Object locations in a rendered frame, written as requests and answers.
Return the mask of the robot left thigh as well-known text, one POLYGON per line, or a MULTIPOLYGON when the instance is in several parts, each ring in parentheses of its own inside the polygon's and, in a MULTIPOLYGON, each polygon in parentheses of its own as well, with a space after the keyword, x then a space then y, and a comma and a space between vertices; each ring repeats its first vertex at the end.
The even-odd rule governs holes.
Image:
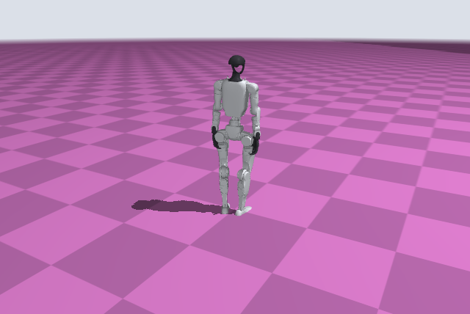
POLYGON ((228 149, 229 149, 229 139, 225 138, 225 129, 219 130, 214 135, 215 140, 218 142, 218 145, 221 149, 217 149, 220 167, 221 167, 221 176, 226 178, 229 176, 229 167, 228 167, 228 149))

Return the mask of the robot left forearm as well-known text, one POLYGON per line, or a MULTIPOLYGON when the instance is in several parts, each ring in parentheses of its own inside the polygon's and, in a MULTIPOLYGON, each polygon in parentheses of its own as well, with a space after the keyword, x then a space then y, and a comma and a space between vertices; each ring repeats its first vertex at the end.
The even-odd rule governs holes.
MULTIPOLYGON (((216 127, 216 131, 219 130, 219 124, 220 124, 220 113, 219 111, 217 110, 214 110, 214 105, 213 105, 213 118, 212 118, 212 126, 215 126, 216 127)), ((211 129, 212 129, 212 126, 211 126, 211 129)))

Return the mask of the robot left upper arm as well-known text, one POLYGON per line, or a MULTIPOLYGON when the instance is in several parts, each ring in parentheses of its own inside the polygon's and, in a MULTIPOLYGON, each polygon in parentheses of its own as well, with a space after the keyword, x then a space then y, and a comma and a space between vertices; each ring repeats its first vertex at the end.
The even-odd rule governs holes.
POLYGON ((223 80, 218 80, 214 83, 214 110, 220 111, 223 109, 222 100, 222 82, 223 80))

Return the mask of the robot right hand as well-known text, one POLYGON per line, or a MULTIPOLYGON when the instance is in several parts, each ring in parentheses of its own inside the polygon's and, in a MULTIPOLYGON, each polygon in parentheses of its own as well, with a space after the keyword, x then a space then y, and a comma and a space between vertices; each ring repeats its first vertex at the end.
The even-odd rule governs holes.
POLYGON ((253 144, 251 145, 251 147, 253 147, 253 151, 250 155, 255 155, 258 152, 260 133, 257 132, 256 137, 253 136, 253 138, 254 138, 254 141, 253 141, 253 144))

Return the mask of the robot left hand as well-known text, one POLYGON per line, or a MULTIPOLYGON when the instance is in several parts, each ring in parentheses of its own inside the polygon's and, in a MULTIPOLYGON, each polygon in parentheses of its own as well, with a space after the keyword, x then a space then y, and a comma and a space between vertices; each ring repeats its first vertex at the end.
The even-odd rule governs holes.
POLYGON ((214 138, 214 135, 217 133, 216 127, 215 127, 215 126, 212 126, 211 129, 212 129, 212 133, 213 133, 213 135, 212 135, 213 145, 214 145, 217 149, 221 149, 221 148, 219 147, 219 145, 218 145, 218 142, 217 142, 217 141, 215 140, 215 138, 214 138))

